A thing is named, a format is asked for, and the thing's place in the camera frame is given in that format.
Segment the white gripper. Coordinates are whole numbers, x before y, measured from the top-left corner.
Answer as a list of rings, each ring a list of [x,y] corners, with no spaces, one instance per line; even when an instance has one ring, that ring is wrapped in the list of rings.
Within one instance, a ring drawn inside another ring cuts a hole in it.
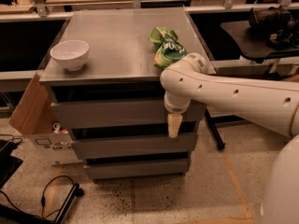
[[[182,122],[182,116],[187,111],[191,99],[177,96],[169,91],[164,95],[164,106],[169,113],[167,116],[168,134],[171,138],[178,136],[178,130]]]

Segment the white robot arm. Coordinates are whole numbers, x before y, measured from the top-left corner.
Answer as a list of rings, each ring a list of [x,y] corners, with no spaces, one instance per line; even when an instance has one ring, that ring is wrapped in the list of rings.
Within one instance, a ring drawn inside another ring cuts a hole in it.
[[[190,53],[163,70],[168,131],[192,100],[213,106],[291,138],[274,161],[261,204],[260,224],[299,224],[299,84],[290,81],[217,77],[203,56]]]

